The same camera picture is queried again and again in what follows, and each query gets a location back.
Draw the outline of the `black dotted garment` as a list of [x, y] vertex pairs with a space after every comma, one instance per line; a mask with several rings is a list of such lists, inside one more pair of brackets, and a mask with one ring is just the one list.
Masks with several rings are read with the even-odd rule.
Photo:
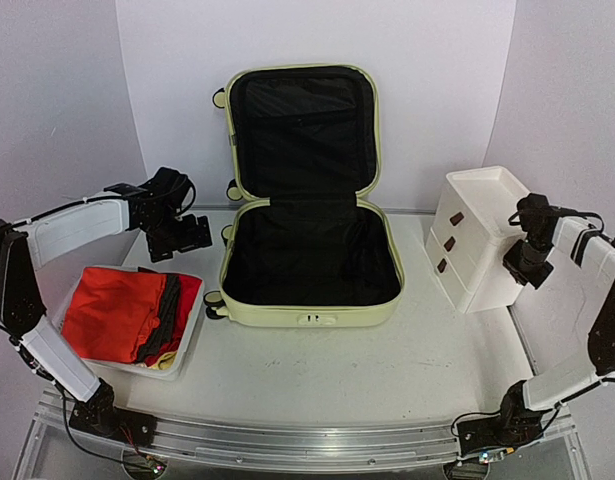
[[152, 331], [146, 343], [139, 347], [136, 364], [144, 363], [148, 357], [156, 355], [164, 344], [171, 341], [181, 292], [182, 286], [179, 276], [167, 274], [165, 288], [159, 300], [157, 315], [160, 321], [159, 326]]

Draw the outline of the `white perforated plastic basket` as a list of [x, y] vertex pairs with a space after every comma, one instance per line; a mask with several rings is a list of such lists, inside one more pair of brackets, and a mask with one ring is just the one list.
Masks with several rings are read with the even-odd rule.
[[163, 381], [182, 369], [202, 279], [144, 268], [83, 270], [60, 317], [62, 336], [91, 365]]

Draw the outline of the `pale green hard-shell suitcase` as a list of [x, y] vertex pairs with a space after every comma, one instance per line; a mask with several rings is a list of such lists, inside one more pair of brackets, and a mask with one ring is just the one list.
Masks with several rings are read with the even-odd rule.
[[250, 69], [213, 96], [238, 203], [210, 319], [263, 328], [358, 328], [395, 311], [405, 274], [382, 209], [379, 97], [362, 68]]

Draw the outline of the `red printed t-shirt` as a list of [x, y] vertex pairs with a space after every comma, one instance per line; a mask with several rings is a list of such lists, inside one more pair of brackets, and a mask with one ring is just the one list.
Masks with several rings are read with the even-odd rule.
[[196, 302], [197, 295], [202, 286], [202, 280], [190, 275], [179, 274], [179, 273], [166, 273], [165, 274], [165, 282], [167, 274], [176, 274], [179, 276], [182, 286], [182, 292], [178, 304], [178, 311], [176, 316], [176, 324], [173, 332], [173, 337], [169, 343], [164, 344], [160, 351], [153, 356], [160, 355], [165, 352], [169, 352], [172, 350], [178, 350], [182, 342], [183, 334], [186, 330], [187, 323], [189, 320], [189, 316], [193, 309], [193, 306]]

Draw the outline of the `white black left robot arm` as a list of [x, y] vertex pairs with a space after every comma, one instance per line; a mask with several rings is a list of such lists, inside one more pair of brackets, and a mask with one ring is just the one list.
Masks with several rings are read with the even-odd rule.
[[27, 366], [75, 401], [68, 424], [101, 437], [125, 431], [151, 436], [155, 418], [115, 404], [114, 388], [86, 363], [56, 324], [39, 271], [58, 258], [106, 237], [143, 232], [151, 261], [211, 246], [205, 216], [183, 207], [193, 183], [156, 188], [118, 184], [93, 197], [24, 220], [0, 219], [0, 329]]

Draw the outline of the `orange garment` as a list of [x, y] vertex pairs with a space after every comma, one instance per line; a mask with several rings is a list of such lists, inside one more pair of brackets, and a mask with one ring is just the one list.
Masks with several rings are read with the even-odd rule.
[[84, 359], [131, 364], [159, 325], [165, 275], [87, 267], [64, 315], [62, 336]]

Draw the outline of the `white three-drawer storage cabinet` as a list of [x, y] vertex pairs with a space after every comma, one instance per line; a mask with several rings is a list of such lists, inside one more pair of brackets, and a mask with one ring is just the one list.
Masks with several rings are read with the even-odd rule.
[[523, 287], [503, 266], [503, 257], [524, 238], [509, 218], [528, 194], [501, 166], [446, 175], [425, 250], [457, 311], [497, 309], [517, 300]]

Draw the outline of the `yellow cloth garment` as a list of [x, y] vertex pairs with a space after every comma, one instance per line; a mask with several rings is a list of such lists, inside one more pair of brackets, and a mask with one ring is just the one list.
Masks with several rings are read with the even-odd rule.
[[157, 356], [150, 356], [144, 362], [138, 363], [138, 366], [151, 370], [166, 371], [174, 364], [176, 357], [177, 351], [172, 350]]

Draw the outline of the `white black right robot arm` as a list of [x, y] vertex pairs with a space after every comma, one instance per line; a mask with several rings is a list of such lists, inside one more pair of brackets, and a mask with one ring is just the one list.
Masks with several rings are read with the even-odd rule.
[[519, 207], [510, 217], [525, 234], [503, 258], [517, 282], [539, 288], [553, 270], [552, 251], [581, 274], [573, 323], [578, 346], [559, 364], [510, 386], [496, 411], [458, 416], [451, 425], [458, 460], [487, 464], [530, 445], [569, 402], [615, 383], [615, 236], [593, 223], [597, 217], [554, 206]]

